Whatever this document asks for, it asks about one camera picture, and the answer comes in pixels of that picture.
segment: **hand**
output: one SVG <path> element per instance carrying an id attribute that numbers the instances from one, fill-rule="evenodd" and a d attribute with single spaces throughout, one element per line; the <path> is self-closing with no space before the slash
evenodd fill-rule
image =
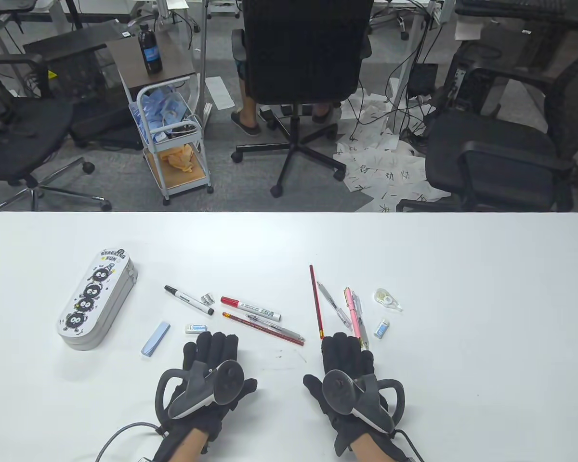
<path id="1" fill-rule="evenodd" d="M 321 342 L 321 353 L 324 361 L 324 371 L 326 374 L 334 369 L 341 370 L 348 374 L 352 379 L 358 378 L 365 374 L 373 374 L 375 367 L 373 365 L 373 356 L 370 351 L 361 351 L 360 341 L 356 337 L 347 337 L 346 334 L 338 332 L 333 337 L 324 337 Z M 397 448 L 390 440 L 390 435 L 380 433 L 370 425 L 353 415 L 342 415 L 333 411 L 324 398 L 321 390 L 321 381 L 307 374 L 304 376 L 303 383 L 311 392 L 313 398 L 317 400 L 321 411 L 328 416 L 329 423 L 338 433 L 334 442 L 334 449 L 337 456 L 341 456 L 345 449 L 364 434 L 369 434 L 377 443 L 380 449 L 397 462 L 407 460 L 403 451 Z M 381 395 L 381 406 L 388 409 L 388 403 Z"/>
<path id="2" fill-rule="evenodd" d="M 184 345 L 183 369 L 190 370 L 195 360 L 206 363 L 208 370 L 215 369 L 227 359 L 236 360 L 237 355 L 238 337 L 236 335 L 232 334 L 225 337 L 222 332 L 216 332 L 212 336 L 210 332 L 203 332 L 197 337 L 196 344 L 189 342 Z M 178 385 L 171 396 L 170 403 L 182 394 L 185 389 L 186 382 Z M 154 460 L 156 462 L 167 462 L 175 452 L 175 449 L 194 428 L 207 434 L 208 442 L 216 440 L 223 426 L 223 418 L 230 410 L 236 409 L 238 402 L 244 396 L 254 392 L 256 389 L 257 381 L 255 379 L 247 379 L 244 381 L 244 386 L 237 398 L 227 405 L 212 403 L 181 419 L 163 419 L 164 422 L 161 422 L 161 428 L 169 433 L 161 442 Z M 205 454 L 207 451 L 208 445 L 206 444 L 201 453 Z"/>

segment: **red pencil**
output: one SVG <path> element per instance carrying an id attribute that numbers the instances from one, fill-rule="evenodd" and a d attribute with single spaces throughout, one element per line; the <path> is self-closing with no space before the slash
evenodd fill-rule
<path id="1" fill-rule="evenodd" d="M 302 340 L 296 340 L 295 338 L 287 337 L 286 335 L 280 334 L 278 332 L 274 332 L 271 329 L 267 329 L 263 326 L 257 325 L 255 323 L 250 322 L 250 321 L 246 321 L 245 319 L 239 318 L 239 317 L 234 316 L 232 314 L 229 314 L 227 312 L 224 312 L 223 316 L 225 316 L 226 318 L 229 318 L 229 319 L 233 319 L 234 321 L 241 322 L 242 324 L 246 324 L 247 326 L 254 327 L 255 329 L 259 329 L 261 332 L 267 332 L 268 334 L 274 335 L 275 337 L 282 338 L 282 339 L 287 340 L 288 342 L 291 342 L 291 343 L 295 343 L 296 345 L 304 346 L 304 342 Z"/>
<path id="2" fill-rule="evenodd" d="M 321 310 L 319 308 L 319 297 L 317 296 L 317 281 L 315 281 L 315 270 L 313 265 L 310 266 L 311 269 L 311 281 L 313 281 L 313 295 L 315 295 L 315 309 L 317 310 L 317 322 L 319 324 L 319 337 L 324 339 L 324 325 L 321 322 Z"/>

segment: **box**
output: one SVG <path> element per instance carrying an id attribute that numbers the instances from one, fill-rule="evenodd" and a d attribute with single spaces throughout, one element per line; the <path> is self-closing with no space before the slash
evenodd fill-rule
<path id="1" fill-rule="evenodd" d="M 137 270 L 124 249 L 101 251 L 60 315 L 58 334 L 75 350 L 97 347 L 135 282 Z"/>

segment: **bottle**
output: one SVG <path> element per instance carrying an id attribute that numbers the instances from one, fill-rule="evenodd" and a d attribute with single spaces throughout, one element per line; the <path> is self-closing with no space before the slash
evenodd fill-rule
<path id="1" fill-rule="evenodd" d="M 139 27 L 141 29 L 139 31 L 139 48 L 141 48 L 141 54 L 144 57 L 145 69 L 148 71 L 148 75 L 157 74 L 163 70 L 157 37 L 150 30 L 148 24 L 140 24 Z"/>

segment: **blue eraser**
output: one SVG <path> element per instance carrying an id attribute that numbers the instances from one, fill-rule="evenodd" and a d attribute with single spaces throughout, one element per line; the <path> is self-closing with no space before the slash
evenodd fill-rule
<path id="1" fill-rule="evenodd" d="M 152 356 L 154 350 L 157 349 L 158 344 L 161 343 L 161 340 L 163 339 L 163 337 L 165 337 L 165 334 L 170 329 L 170 327 L 171 327 L 170 324 L 166 322 L 161 322 L 158 325 L 157 329 L 152 334 L 152 337 L 150 337 L 150 339 L 146 342 L 144 347 L 141 348 L 141 354 L 144 356 L 148 356 L 148 358 Z"/>

